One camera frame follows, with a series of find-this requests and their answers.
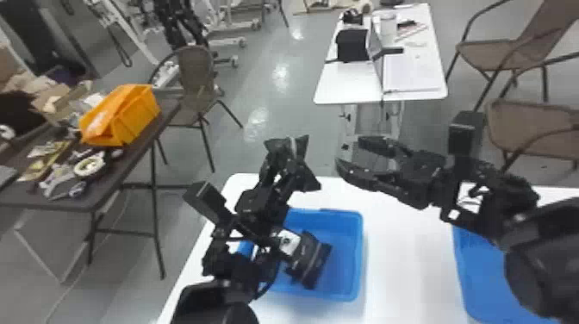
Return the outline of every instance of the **blue tray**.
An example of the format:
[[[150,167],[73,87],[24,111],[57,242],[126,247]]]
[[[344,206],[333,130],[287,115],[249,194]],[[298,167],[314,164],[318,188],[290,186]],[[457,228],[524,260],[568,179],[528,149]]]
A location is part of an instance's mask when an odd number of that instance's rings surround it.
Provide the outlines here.
[[[504,253],[483,237],[452,230],[464,308],[474,319],[492,324],[556,324],[519,305],[504,277]]]
[[[364,230],[362,215],[334,209],[290,209],[283,224],[301,233],[306,230],[321,242],[332,246],[326,266],[315,290],[306,290],[292,283],[282,265],[270,291],[299,296],[312,296],[338,302],[351,302],[358,297]],[[238,252],[251,255],[253,244],[241,242]]]

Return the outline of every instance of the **chair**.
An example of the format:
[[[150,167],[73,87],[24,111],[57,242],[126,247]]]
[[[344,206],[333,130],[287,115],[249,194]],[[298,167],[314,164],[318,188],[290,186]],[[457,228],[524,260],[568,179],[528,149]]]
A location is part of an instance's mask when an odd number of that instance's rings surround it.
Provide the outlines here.
[[[457,51],[446,73],[446,81],[448,82],[460,56],[487,79],[487,85],[478,99],[474,111],[480,109],[484,98],[501,72],[512,71],[515,73],[518,70],[525,69],[527,66],[536,65],[543,61],[573,23],[579,19],[579,1],[544,0],[519,38],[515,40],[466,40],[473,23],[478,17],[511,1],[513,0],[501,0],[493,3],[470,18],[463,38],[457,45]],[[543,77],[543,99],[548,102],[549,80],[546,66],[542,67],[541,71]]]
[[[573,169],[577,169],[579,110],[562,105],[505,99],[509,87],[521,74],[575,58],[579,58],[579,52],[548,59],[517,71],[507,82],[500,97],[489,104],[489,137],[491,142],[502,150],[506,163],[509,153],[517,152],[518,149],[520,151],[520,147],[528,143],[524,154],[572,160]]]
[[[177,57],[179,63],[180,81],[183,88],[166,89],[168,92],[174,92],[177,90],[182,93],[181,109],[177,115],[175,115],[169,127],[194,128],[201,130],[203,144],[209,159],[209,165],[211,166],[211,171],[215,172],[215,164],[213,162],[213,157],[211,156],[207,133],[205,132],[204,124],[209,125],[209,122],[204,118],[205,114],[207,114],[216,104],[219,104],[225,109],[231,118],[233,118],[240,128],[243,128],[243,125],[237,117],[235,117],[233,112],[231,112],[229,107],[222,100],[217,99],[218,93],[215,89],[214,82],[215,71],[213,55],[206,47],[197,45],[181,47],[175,52],[169,54],[161,60],[157,68],[155,68],[149,78],[149,84],[153,82],[159,69],[173,57]],[[157,139],[157,144],[163,162],[167,165],[168,161],[165,156],[165,150],[163,149],[159,139]]]

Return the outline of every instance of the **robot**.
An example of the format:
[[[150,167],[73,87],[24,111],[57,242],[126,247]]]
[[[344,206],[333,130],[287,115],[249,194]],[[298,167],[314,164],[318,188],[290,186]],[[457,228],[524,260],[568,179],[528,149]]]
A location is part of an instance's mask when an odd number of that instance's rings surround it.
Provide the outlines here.
[[[483,127],[480,113],[462,112],[454,119],[449,135],[453,159],[414,151],[388,138],[360,137],[361,149],[393,159],[398,167],[376,172],[337,159],[336,171],[349,184],[396,197],[413,208],[440,208],[441,221],[481,235],[505,253],[505,277],[522,306],[565,324],[578,323],[579,197],[538,207],[539,195],[532,186],[507,168],[542,137],[526,143],[497,170],[478,159]],[[570,129],[576,130],[579,125]],[[183,290],[173,323],[257,324],[248,304],[271,286],[280,263],[289,265],[286,272],[297,282],[315,288],[332,247],[309,233],[283,228],[291,193],[320,188],[303,162],[307,143],[307,137],[265,143],[269,153],[259,181],[241,195],[237,215],[224,207],[225,198],[210,184],[193,184],[185,194],[187,203],[216,224],[214,241],[202,260],[203,275],[215,280]],[[480,201],[478,210],[461,205],[458,192],[465,182],[475,184],[469,196]],[[242,236],[230,237],[233,229]],[[259,252],[253,259],[232,254],[225,244],[229,240],[251,240]]]
[[[187,46],[179,23],[193,36],[197,45],[209,47],[203,31],[207,31],[201,20],[191,7],[190,0],[153,0],[155,15],[165,28],[165,38],[174,50]]]

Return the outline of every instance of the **orange crate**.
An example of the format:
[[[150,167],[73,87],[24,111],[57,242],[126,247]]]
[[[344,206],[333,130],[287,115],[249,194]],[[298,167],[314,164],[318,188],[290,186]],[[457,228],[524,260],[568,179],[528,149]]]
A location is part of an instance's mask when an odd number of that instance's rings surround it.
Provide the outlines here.
[[[130,144],[159,112],[151,85],[120,85],[80,119],[82,142],[94,146]]]

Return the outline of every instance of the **white container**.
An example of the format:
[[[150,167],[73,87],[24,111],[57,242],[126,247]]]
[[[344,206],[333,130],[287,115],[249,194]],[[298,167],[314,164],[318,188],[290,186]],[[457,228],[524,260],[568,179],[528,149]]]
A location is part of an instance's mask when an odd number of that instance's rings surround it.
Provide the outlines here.
[[[394,45],[394,39],[398,35],[398,21],[396,13],[389,12],[380,15],[380,40],[383,47]]]

